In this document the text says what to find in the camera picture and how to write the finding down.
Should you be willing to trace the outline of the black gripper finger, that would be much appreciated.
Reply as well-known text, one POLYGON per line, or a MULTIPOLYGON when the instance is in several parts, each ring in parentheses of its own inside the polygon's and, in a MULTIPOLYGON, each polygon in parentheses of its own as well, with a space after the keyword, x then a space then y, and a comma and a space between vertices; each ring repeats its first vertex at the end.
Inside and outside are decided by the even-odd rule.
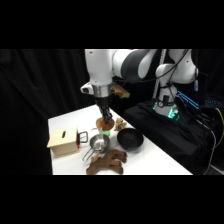
POLYGON ((101 107, 101 106, 99 107, 99 110, 100 110, 100 113, 102 115, 104 122, 107 122, 107 120, 108 120, 107 109, 108 109, 107 107, 101 107))
POLYGON ((105 118, 105 121, 106 122, 109 122, 112 119, 113 115, 111 114, 109 107, 107 107, 105 110, 106 110, 106 118, 105 118))

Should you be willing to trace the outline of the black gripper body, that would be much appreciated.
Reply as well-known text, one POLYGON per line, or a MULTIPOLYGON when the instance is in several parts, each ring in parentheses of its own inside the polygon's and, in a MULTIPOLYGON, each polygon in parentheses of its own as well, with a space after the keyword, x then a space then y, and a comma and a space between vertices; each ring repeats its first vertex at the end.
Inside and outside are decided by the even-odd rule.
POLYGON ((95 97, 95 103, 100 108, 109 108, 110 107, 110 97, 95 97))

